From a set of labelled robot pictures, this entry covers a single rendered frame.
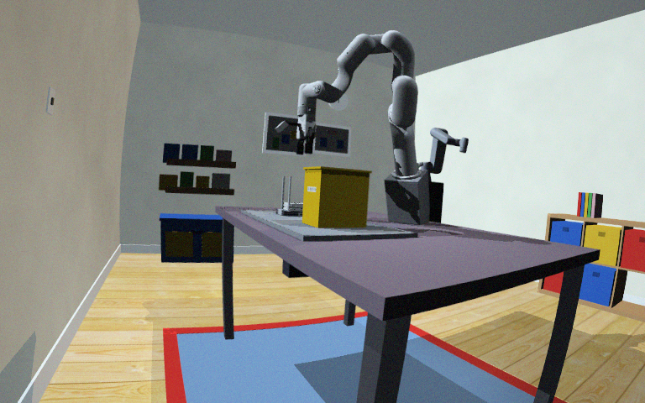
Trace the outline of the yellow box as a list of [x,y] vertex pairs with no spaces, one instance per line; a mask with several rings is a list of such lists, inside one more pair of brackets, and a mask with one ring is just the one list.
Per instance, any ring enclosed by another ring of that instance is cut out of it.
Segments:
[[303,169],[302,223],[316,228],[366,228],[372,171],[322,166]]

